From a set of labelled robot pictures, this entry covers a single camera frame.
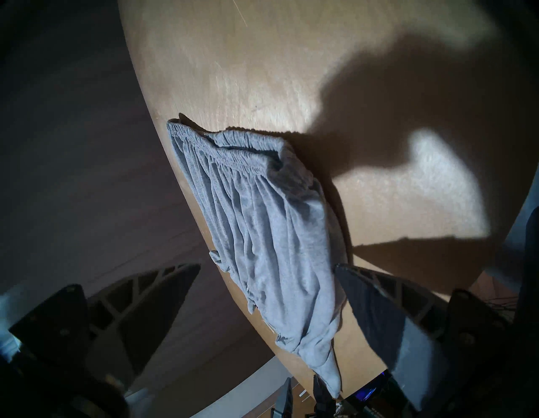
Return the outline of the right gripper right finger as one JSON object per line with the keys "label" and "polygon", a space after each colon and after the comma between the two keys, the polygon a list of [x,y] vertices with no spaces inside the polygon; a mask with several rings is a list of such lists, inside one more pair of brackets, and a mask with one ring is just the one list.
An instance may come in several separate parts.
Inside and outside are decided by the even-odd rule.
{"label": "right gripper right finger", "polygon": [[448,302],[412,281],[349,264],[335,265],[353,315],[417,412],[429,412],[449,368],[442,337]]}

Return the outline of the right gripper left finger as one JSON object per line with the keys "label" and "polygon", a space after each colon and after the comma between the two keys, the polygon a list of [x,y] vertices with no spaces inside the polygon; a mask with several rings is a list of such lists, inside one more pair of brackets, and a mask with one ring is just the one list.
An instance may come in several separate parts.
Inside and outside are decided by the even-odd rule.
{"label": "right gripper left finger", "polygon": [[133,383],[169,333],[200,269],[188,263],[131,275],[89,297],[88,371],[101,381]]}

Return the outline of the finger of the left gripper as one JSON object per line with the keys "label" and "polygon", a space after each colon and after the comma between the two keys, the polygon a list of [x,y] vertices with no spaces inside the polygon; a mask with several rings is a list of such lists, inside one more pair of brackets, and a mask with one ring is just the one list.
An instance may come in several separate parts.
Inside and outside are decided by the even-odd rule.
{"label": "finger of the left gripper", "polygon": [[313,417],[333,418],[336,413],[336,401],[318,374],[313,376],[313,395],[316,402]]}
{"label": "finger of the left gripper", "polygon": [[276,399],[276,417],[291,418],[293,416],[293,393],[291,378],[288,377],[278,391]]}

